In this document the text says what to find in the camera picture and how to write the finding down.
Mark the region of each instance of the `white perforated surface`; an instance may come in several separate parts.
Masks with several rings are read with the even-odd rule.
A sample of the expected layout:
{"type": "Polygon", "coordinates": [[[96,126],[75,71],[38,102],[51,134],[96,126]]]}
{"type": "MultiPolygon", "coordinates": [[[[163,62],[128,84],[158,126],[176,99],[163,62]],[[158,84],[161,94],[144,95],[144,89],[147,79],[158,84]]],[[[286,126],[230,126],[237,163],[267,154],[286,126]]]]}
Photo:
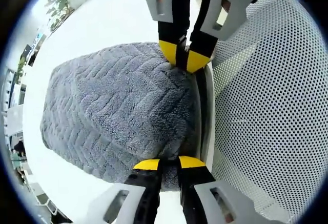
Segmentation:
{"type": "Polygon", "coordinates": [[[296,0],[259,0],[217,47],[213,174],[293,223],[328,163],[328,52],[296,0]]]}

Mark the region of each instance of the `hole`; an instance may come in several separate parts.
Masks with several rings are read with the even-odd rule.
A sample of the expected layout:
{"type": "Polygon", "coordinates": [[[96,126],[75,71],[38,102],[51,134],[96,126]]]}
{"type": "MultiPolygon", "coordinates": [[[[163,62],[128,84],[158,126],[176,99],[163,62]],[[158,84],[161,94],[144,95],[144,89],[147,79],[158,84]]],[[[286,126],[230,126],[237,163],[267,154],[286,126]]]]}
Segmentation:
{"type": "Polygon", "coordinates": [[[109,208],[107,209],[106,214],[104,215],[104,221],[112,224],[116,219],[121,209],[125,199],[127,198],[129,191],[127,190],[120,190],[112,203],[110,204],[109,208]]]}
{"type": "Polygon", "coordinates": [[[158,15],[164,15],[163,0],[156,0],[156,10],[158,15]]]}
{"type": "Polygon", "coordinates": [[[212,188],[211,189],[211,193],[213,194],[216,202],[219,204],[219,207],[221,208],[222,214],[225,218],[225,222],[226,223],[232,223],[234,221],[234,218],[232,216],[231,211],[229,210],[228,206],[226,205],[226,203],[223,201],[223,199],[220,197],[219,193],[218,193],[218,189],[217,188],[212,188]]]}
{"type": "Polygon", "coordinates": [[[34,64],[34,62],[35,62],[36,55],[37,55],[37,52],[35,52],[35,53],[31,56],[29,62],[27,63],[29,66],[33,67],[33,64],[34,64]]]}
{"type": "Polygon", "coordinates": [[[224,26],[224,23],[227,20],[228,12],[230,10],[231,3],[228,0],[221,0],[221,12],[218,15],[218,19],[216,20],[216,23],[213,26],[213,29],[215,30],[221,30],[221,28],[224,26]]]}
{"type": "Polygon", "coordinates": [[[139,208],[137,213],[137,220],[142,221],[144,219],[144,215],[145,215],[145,208],[144,207],[139,208]]]}
{"type": "Polygon", "coordinates": [[[138,178],[138,176],[136,174],[130,174],[129,175],[129,179],[136,179],[138,178]]]}

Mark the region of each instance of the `white surface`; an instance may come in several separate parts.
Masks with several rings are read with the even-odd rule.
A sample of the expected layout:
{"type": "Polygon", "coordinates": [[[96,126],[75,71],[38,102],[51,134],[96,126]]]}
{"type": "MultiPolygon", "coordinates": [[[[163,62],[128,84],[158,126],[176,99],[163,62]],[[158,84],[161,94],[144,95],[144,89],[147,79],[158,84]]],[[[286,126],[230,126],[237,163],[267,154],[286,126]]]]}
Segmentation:
{"type": "Polygon", "coordinates": [[[20,133],[23,130],[23,105],[17,105],[8,109],[7,132],[8,137],[20,133]]]}
{"type": "MultiPolygon", "coordinates": [[[[213,78],[213,67],[212,63],[209,63],[210,71],[211,71],[211,76],[213,78]]],[[[208,154],[206,158],[206,166],[212,171],[212,166],[213,166],[213,157],[214,157],[214,144],[215,144],[215,93],[213,93],[213,106],[212,106],[212,130],[211,130],[211,135],[210,135],[210,142],[209,142],[209,147],[208,147],[208,154]]]]}
{"type": "Polygon", "coordinates": [[[23,75],[22,75],[22,77],[20,78],[20,83],[21,83],[21,84],[26,85],[26,83],[27,83],[27,78],[26,78],[26,76],[27,76],[28,73],[31,71],[31,69],[32,69],[31,66],[29,66],[29,65],[24,65],[24,67],[23,67],[23,75]]]}
{"type": "MultiPolygon", "coordinates": [[[[195,14],[198,8],[192,0],[191,19],[195,14]]],[[[44,146],[39,125],[51,72],[67,60],[105,47],[157,39],[157,23],[151,20],[145,0],[88,0],[44,42],[27,75],[23,133],[29,166],[44,192],[73,221],[83,218],[89,203],[111,184],[44,146]]],[[[161,193],[156,223],[185,222],[179,193],[161,193]]]]}
{"type": "Polygon", "coordinates": [[[41,186],[37,182],[35,182],[35,177],[33,175],[28,175],[26,179],[30,186],[30,189],[33,191],[34,196],[44,194],[44,191],[41,186]]]}

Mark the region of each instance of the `microfiber towel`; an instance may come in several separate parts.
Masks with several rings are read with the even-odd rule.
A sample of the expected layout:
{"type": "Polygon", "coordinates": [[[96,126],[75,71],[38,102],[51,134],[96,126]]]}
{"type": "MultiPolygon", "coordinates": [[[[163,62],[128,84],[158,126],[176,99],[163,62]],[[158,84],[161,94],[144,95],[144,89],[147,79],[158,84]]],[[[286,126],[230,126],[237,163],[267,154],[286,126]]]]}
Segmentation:
{"type": "MultiPolygon", "coordinates": [[[[151,158],[195,156],[199,98],[193,75],[156,43],[118,45],[53,70],[40,130],[45,146],[85,172],[124,182],[151,158]]],[[[162,190],[177,190],[174,169],[162,190]]]]}

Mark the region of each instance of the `folded towel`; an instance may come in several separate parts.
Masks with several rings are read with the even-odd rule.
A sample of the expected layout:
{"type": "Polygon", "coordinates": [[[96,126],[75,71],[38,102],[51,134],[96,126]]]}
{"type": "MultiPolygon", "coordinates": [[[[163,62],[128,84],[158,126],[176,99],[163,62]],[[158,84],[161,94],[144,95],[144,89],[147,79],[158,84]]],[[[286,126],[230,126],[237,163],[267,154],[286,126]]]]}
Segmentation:
{"type": "MultiPolygon", "coordinates": [[[[144,159],[194,156],[195,83],[156,43],[118,45],[68,61],[50,78],[40,126],[44,144],[108,182],[124,182],[144,159]]],[[[178,189],[176,172],[165,172],[162,189],[178,189]]]]}

